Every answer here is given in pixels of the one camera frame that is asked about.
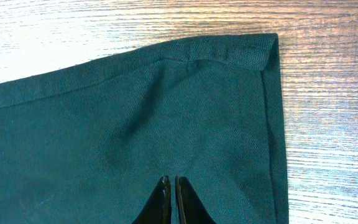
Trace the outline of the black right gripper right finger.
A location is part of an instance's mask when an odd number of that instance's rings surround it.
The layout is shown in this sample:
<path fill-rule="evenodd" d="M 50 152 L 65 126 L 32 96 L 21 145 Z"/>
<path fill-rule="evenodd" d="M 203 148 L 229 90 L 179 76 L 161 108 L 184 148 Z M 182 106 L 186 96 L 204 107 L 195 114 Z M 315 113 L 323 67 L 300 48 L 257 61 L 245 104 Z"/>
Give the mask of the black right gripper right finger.
<path fill-rule="evenodd" d="M 175 177 L 179 224 L 216 224 L 186 177 Z"/>

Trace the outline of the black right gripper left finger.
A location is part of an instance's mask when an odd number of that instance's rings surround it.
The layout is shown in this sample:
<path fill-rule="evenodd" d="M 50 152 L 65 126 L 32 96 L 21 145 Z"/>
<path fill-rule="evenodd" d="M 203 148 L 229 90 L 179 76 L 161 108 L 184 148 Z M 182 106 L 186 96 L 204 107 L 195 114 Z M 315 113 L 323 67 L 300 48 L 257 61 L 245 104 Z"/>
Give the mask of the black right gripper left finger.
<path fill-rule="evenodd" d="M 162 176 L 132 224 L 171 224 L 171 184 Z"/>

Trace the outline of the black polo shirt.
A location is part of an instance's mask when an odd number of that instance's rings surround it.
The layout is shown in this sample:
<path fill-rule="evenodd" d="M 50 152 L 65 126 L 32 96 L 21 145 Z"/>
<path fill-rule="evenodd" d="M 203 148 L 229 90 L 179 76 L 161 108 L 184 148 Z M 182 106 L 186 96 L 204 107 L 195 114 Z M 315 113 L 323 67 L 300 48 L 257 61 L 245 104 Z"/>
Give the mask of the black polo shirt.
<path fill-rule="evenodd" d="M 277 34 L 162 42 L 0 84 L 0 223 L 132 223 L 162 176 L 288 223 Z"/>

